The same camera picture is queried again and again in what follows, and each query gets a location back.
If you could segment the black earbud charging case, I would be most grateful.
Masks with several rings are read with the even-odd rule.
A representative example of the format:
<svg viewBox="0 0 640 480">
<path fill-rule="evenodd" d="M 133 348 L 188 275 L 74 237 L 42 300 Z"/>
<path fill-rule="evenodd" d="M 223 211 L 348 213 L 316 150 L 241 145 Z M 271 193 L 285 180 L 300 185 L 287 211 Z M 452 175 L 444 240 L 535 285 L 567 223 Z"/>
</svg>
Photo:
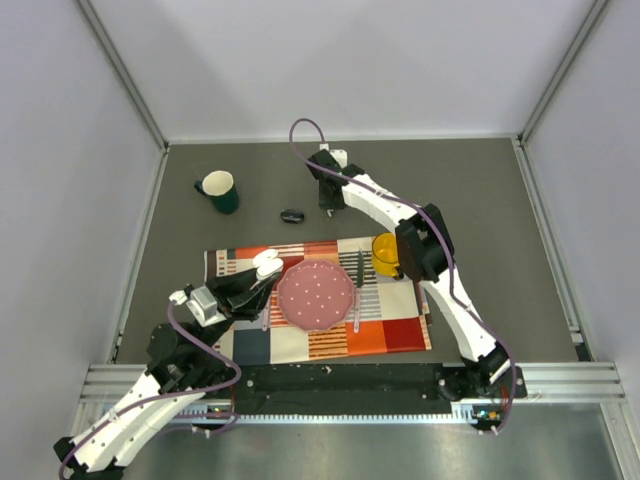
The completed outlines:
<svg viewBox="0 0 640 480">
<path fill-rule="evenodd" d="M 305 213 L 294 209 L 285 209 L 280 213 L 281 220 L 286 224 L 302 224 L 305 222 Z"/>
</svg>

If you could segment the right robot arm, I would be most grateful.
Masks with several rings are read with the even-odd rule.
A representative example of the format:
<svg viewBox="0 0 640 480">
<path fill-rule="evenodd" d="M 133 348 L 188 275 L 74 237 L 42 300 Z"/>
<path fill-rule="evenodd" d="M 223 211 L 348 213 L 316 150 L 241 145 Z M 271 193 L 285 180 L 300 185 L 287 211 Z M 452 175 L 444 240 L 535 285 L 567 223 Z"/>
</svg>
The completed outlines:
<svg viewBox="0 0 640 480">
<path fill-rule="evenodd" d="M 326 148 L 305 163 L 318 182 L 321 208 L 354 208 L 392 233 L 400 271 L 423 287 L 444 315 L 465 365 L 463 377 L 468 385 L 454 390 L 450 381 L 443 380 L 443 391 L 461 399 L 468 391 L 487 396 L 499 389 L 513 376 L 513 361 L 464 289 L 438 207 L 419 207 L 397 197 L 360 167 L 338 162 Z"/>
</svg>

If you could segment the white earbud case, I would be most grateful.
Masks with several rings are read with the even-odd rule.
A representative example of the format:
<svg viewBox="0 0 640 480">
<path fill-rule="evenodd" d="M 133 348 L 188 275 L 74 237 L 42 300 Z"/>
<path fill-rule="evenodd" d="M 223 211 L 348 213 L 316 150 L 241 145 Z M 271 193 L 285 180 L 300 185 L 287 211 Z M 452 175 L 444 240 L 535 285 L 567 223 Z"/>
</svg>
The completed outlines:
<svg viewBox="0 0 640 480">
<path fill-rule="evenodd" d="M 279 257 L 277 250 L 266 249 L 253 258 L 252 265 L 256 269 L 256 278 L 264 280 L 271 275 L 280 274 L 283 271 L 284 261 Z"/>
</svg>

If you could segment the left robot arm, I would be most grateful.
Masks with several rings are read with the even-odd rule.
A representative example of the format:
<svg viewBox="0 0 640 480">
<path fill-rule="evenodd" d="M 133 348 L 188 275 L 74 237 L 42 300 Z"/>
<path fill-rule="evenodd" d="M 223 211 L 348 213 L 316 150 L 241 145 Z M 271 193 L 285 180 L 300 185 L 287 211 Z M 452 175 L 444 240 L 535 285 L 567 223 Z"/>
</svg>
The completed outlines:
<svg viewBox="0 0 640 480">
<path fill-rule="evenodd" d="M 215 343 L 236 321 L 254 321 L 283 272 L 280 260 L 173 292 L 151 360 L 127 393 L 83 433 L 54 445 L 61 479 L 119 479 L 141 448 L 187 406 L 241 378 Z"/>
</svg>

